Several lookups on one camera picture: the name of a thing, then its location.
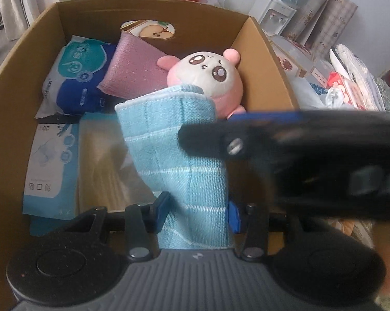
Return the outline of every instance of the cardboard box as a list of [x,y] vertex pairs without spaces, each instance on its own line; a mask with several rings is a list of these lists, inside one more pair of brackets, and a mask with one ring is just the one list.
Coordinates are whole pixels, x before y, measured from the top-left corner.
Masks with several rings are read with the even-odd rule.
[[[42,83],[72,35],[115,43],[121,25],[132,20],[173,24],[173,37],[145,39],[168,55],[183,58],[196,51],[237,49],[247,110],[297,108],[276,55],[256,21],[247,15],[185,0],[72,0],[52,5],[0,67],[0,310],[15,305],[5,278],[7,262],[31,240],[28,217],[22,215],[22,196]],[[245,176],[238,182],[248,187]]]

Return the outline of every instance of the black round pad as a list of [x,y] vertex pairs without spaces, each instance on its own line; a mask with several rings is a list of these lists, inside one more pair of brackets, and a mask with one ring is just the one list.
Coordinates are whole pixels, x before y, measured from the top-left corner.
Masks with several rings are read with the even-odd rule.
[[293,295],[330,307],[368,301],[385,276],[376,252],[340,232],[305,233],[273,257],[271,271]]
[[85,233],[40,238],[8,263],[8,282],[18,299],[62,307],[108,291],[120,278],[121,261],[107,245]]

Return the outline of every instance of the white curtain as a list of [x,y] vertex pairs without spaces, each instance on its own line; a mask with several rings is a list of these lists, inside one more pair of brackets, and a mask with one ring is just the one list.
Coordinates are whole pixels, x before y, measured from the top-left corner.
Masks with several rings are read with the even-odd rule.
[[0,0],[2,20],[8,40],[16,40],[38,17],[36,0]]

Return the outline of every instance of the plush toy ear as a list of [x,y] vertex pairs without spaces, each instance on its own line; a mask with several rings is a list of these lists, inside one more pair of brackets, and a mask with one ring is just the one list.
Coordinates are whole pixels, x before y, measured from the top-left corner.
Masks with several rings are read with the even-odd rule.
[[163,70],[169,71],[179,61],[180,59],[176,56],[163,56],[158,59],[157,65]]
[[241,59],[240,53],[235,49],[225,50],[223,56],[234,65],[237,65]]

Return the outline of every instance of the gray rubber base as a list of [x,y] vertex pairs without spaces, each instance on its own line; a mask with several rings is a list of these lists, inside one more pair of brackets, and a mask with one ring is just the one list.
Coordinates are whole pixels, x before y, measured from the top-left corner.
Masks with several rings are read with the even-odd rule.
[[21,302],[14,311],[379,311],[374,303],[350,308],[308,304],[282,290],[266,267],[232,250],[163,250],[129,266],[108,293],[85,304],[46,308]]

